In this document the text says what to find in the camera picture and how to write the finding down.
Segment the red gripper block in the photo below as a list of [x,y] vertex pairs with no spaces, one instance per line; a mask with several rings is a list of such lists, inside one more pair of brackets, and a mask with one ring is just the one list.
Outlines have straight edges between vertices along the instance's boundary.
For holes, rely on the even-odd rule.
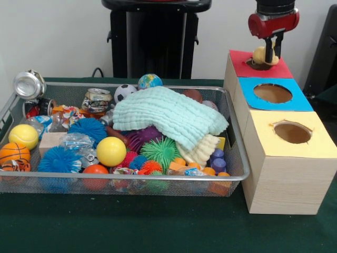
[[265,16],[259,13],[251,14],[248,26],[251,34],[259,39],[265,40],[265,62],[272,63],[273,44],[270,37],[276,33],[274,51],[277,57],[281,56],[281,45],[284,33],[295,29],[299,23],[300,14],[294,11],[285,15]]

